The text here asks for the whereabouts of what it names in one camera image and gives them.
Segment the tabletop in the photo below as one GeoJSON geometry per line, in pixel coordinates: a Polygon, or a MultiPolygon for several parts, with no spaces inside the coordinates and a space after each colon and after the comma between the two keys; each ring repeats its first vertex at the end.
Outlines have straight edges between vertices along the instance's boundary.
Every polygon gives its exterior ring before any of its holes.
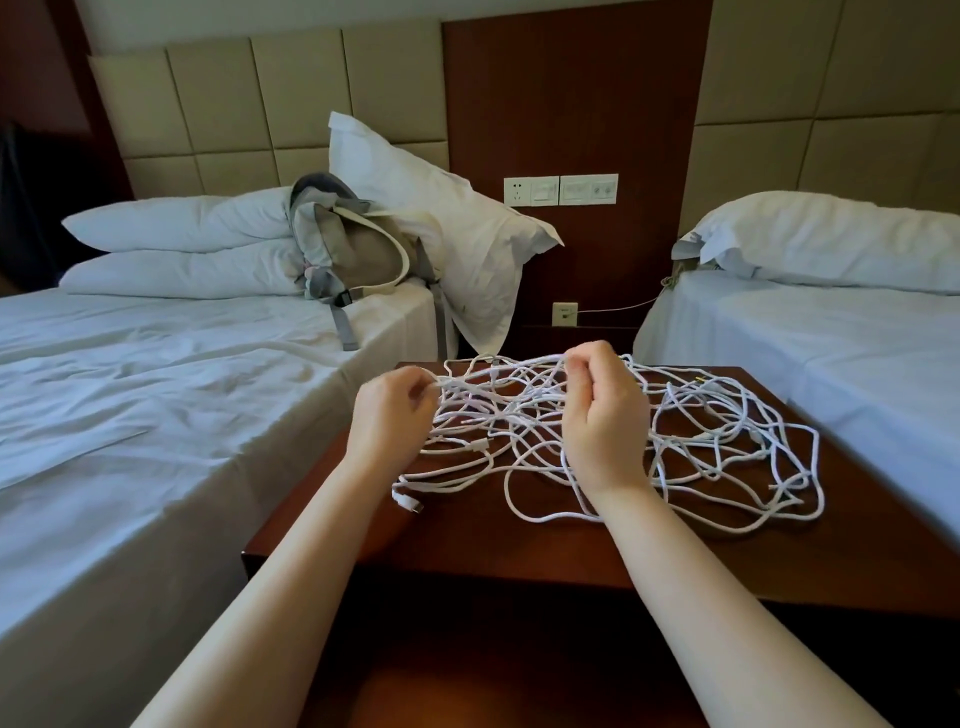
{"type": "MultiPolygon", "coordinates": [[[[434,372],[443,364],[420,363],[434,372]]],[[[709,367],[739,380],[787,422],[804,418],[773,397],[738,368],[709,367]]],[[[663,427],[684,427],[664,421],[663,427]]],[[[294,488],[244,550],[252,574],[270,555],[300,511],[340,462],[347,434],[338,436],[310,474],[294,488]]],[[[790,435],[791,448],[809,456],[812,438],[790,435]]],[[[436,468],[421,456],[414,470],[436,468]]],[[[752,486],[766,487],[765,464],[737,473],[752,486]]],[[[866,609],[960,619],[960,555],[908,507],[829,438],[820,445],[820,480],[826,509],[813,522],[767,522],[759,530],[732,536],[690,525],[723,563],[757,597],[770,602],[866,609]]],[[[511,494],[525,513],[575,509],[569,488],[538,473],[516,472],[511,494]]],[[[441,574],[494,577],[528,582],[631,589],[629,576],[607,530],[600,524],[559,520],[525,522],[508,508],[502,475],[486,477],[455,495],[415,494],[423,503],[414,515],[385,499],[374,517],[361,563],[441,574]]],[[[715,520],[704,503],[691,506],[715,520]]]]}

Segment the headboard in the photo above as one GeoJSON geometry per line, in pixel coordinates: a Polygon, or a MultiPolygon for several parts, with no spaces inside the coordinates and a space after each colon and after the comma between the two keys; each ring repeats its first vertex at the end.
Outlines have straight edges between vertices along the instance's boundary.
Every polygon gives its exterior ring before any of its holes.
{"type": "Polygon", "coordinates": [[[90,62],[138,198],[235,195],[326,169],[332,110],[449,166],[436,20],[208,40],[90,62]]]}
{"type": "Polygon", "coordinates": [[[960,3],[713,0],[680,233],[751,192],[960,212],[960,3]]]}

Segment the gray backpack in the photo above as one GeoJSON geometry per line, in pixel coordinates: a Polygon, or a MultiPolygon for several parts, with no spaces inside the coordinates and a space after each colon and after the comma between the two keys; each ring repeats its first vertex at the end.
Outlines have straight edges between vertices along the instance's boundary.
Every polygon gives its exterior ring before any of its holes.
{"type": "Polygon", "coordinates": [[[306,258],[306,296],[327,303],[345,352],[360,348],[344,307],[390,293],[416,277],[434,295],[439,356],[445,356],[444,307],[420,239],[400,231],[389,210],[360,200],[328,172],[306,175],[290,191],[290,226],[306,258]]]}

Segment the pillowcase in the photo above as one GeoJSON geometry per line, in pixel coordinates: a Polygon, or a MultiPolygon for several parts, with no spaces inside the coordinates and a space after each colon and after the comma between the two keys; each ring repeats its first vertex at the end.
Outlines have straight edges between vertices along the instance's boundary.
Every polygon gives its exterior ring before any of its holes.
{"type": "Polygon", "coordinates": [[[812,192],[757,192],[678,245],[741,278],[960,294],[960,216],[812,192]]]}
{"type": "Polygon", "coordinates": [[[78,263],[60,279],[60,288],[164,299],[294,296],[303,293],[304,266],[292,237],[215,253],[128,251],[78,263]]]}
{"type": "Polygon", "coordinates": [[[480,353],[497,353],[514,315],[523,264],[560,243],[552,226],[474,192],[462,177],[391,144],[352,116],[330,114],[330,172],[358,197],[433,215],[443,235],[441,287],[480,353]]]}
{"type": "Polygon", "coordinates": [[[63,226],[85,245],[107,253],[213,253],[259,240],[289,237],[290,187],[238,197],[157,197],[78,212],[63,226]]]}

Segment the mattress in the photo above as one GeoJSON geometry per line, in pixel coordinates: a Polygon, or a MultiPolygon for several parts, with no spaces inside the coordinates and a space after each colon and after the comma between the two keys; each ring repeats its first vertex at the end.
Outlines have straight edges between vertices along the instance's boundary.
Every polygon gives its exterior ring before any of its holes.
{"type": "Polygon", "coordinates": [[[684,273],[634,356],[742,367],[960,545],[960,297],[684,273]]]}
{"type": "Polygon", "coordinates": [[[435,360],[417,283],[348,308],[0,301],[0,722],[127,725],[245,583],[240,551],[361,383],[435,360]]]}

